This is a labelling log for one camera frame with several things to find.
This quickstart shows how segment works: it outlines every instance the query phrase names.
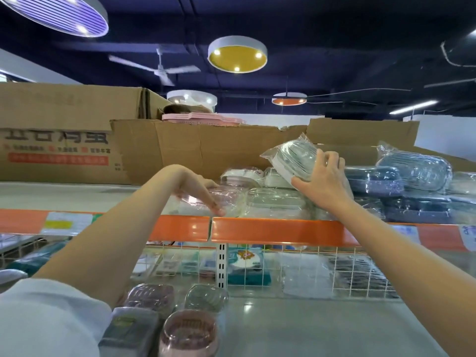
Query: yellow ceiling lamp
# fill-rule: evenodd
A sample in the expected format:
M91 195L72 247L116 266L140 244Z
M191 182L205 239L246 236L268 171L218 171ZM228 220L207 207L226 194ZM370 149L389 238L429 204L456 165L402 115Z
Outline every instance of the yellow ceiling lamp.
M307 95L303 93L279 93L273 95L271 102L282 107L292 107L306 103Z
M268 62L264 43L247 36L225 36L208 47L208 60L222 71L235 74L252 73Z

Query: pink plastic basket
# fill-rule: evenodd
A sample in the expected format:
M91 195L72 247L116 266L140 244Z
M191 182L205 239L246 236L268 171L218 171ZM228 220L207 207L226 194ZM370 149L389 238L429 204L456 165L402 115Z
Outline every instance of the pink plastic basket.
M220 114L209 113L188 113L188 114L164 114L162 120L170 121L171 123L185 123L185 124L208 124L220 126L233 126L244 124L244 120L239 118L224 117Z

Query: white wall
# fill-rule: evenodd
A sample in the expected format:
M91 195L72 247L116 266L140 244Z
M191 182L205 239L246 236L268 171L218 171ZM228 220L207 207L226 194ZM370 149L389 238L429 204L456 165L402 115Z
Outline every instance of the white wall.
M415 146L476 161L476 118L414 115L413 120L420 121Z
M80 84L3 49L0 49L0 72L36 83Z
M227 117L240 118L248 125L291 126L308 125L314 118L323 118L324 115L283 115L283 114L222 114Z

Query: white sleeve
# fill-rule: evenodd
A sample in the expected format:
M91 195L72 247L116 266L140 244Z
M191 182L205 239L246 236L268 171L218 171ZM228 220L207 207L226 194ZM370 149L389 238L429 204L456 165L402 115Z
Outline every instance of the white sleeve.
M110 307L49 279L24 279L0 294L0 356L96 357Z

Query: round pendant light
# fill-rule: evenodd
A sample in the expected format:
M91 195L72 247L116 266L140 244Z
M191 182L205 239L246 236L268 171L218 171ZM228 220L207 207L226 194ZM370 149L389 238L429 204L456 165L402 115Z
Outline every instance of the round pendant light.
M219 70L245 74L263 68L268 62L264 43L247 36L225 36L208 47L208 60Z
M197 90L173 90L167 93L167 100L189 106L201 105L215 111L218 99L215 95Z
M301 105L307 101L307 95L303 93L279 93L273 96L271 102L282 107Z
M80 37L100 37L109 31L108 14L98 0L0 0L47 28Z

